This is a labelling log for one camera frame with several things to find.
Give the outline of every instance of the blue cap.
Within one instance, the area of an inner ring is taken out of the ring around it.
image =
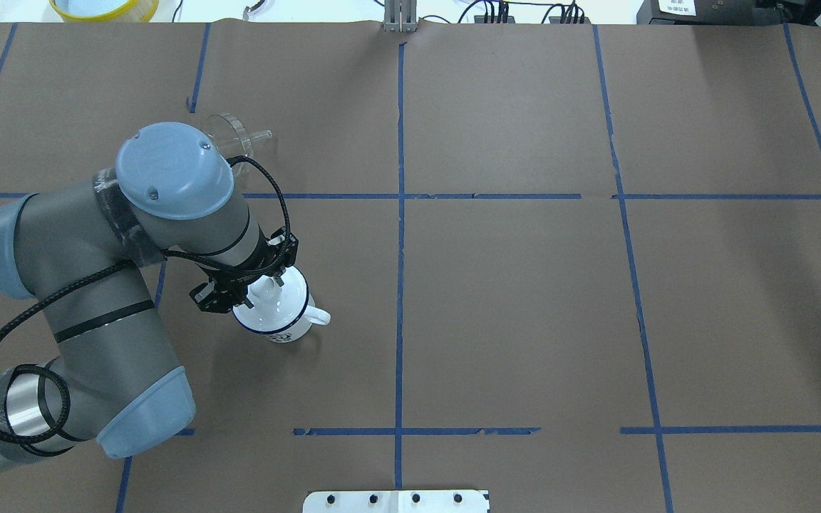
[[[14,261],[14,230],[27,200],[32,195],[10,202],[0,207],[0,292],[9,298],[28,299],[33,294],[27,291],[17,273],[17,262]]]
[[[208,136],[185,123],[156,123],[123,143],[116,177],[128,201],[164,219],[211,214],[234,192],[234,173]]]
[[[144,390],[113,417],[97,443],[111,458],[147,451],[182,431],[195,418],[195,399],[182,366]]]

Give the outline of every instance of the sticker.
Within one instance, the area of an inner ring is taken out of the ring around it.
[[[665,13],[695,16],[695,0],[658,0],[658,7]]]

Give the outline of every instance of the gray robot arm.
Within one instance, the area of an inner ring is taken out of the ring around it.
[[[71,406],[65,425],[45,441],[0,439],[0,471],[92,438],[109,457],[128,457],[189,425],[195,401],[185,369],[136,269],[162,261],[170,247],[238,269],[276,259],[235,191],[224,157],[205,134],[182,123],[142,129],[124,144],[116,168],[93,182],[0,208],[0,291],[6,295],[42,299],[105,267],[135,264],[43,310],[60,355],[46,369],[64,380]],[[240,302],[248,301],[245,289],[258,277],[234,280],[242,288]],[[217,283],[209,281],[192,297],[206,311],[230,311],[229,300],[226,306],[207,300],[216,298]],[[15,376],[14,369],[0,373],[0,430],[22,436],[52,430],[61,408],[52,380]]]

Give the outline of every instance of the metal mount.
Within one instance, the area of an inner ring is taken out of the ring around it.
[[[417,31],[417,0],[384,0],[385,32]]]
[[[485,490],[388,490],[313,492],[303,513],[489,513]]]

